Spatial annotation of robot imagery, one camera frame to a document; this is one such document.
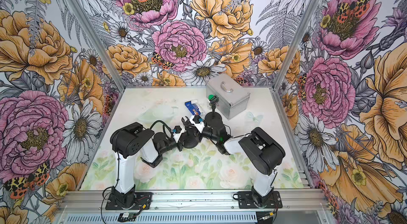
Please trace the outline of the black round stand base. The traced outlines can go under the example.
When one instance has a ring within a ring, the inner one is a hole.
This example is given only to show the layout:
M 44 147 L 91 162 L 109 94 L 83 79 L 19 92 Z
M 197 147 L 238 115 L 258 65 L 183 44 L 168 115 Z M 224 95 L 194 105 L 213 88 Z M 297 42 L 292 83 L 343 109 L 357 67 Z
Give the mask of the black round stand base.
M 205 116 L 205 121 L 206 122 L 213 121 L 213 120 L 221 121 L 222 116 L 217 112 L 210 112 L 210 113 L 206 114 L 206 116 Z

